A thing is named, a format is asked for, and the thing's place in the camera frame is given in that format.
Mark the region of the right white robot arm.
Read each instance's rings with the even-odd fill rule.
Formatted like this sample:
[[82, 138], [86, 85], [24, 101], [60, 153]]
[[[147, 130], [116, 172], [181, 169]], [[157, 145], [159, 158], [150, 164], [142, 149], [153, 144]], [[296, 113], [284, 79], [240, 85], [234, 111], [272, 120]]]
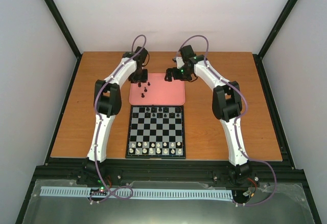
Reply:
[[242, 96], [239, 84], [217, 72], [205, 55], [197, 55], [191, 45], [182, 46], [173, 61], [174, 68], [166, 70], [165, 81], [191, 82], [192, 76], [201, 78], [212, 90], [212, 111], [223, 127], [228, 147], [229, 181], [241, 186], [251, 174], [251, 166], [241, 131]]

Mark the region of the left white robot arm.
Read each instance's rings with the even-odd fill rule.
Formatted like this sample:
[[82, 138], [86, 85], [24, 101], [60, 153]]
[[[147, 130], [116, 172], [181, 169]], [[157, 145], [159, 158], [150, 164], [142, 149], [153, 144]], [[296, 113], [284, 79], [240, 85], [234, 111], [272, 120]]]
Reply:
[[148, 51], [143, 47], [137, 47], [135, 52], [124, 53], [114, 71], [105, 79], [97, 80], [95, 83], [96, 124], [84, 163], [88, 178], [94, 184], [98, 185], [106, 180], [106, 171], [102, 167], [106, 160], [110, 130], [122, 107], [121, 87], [127, 80], [137, 84], [148, 81], [148, 70], [144, 68], [148, 55]]

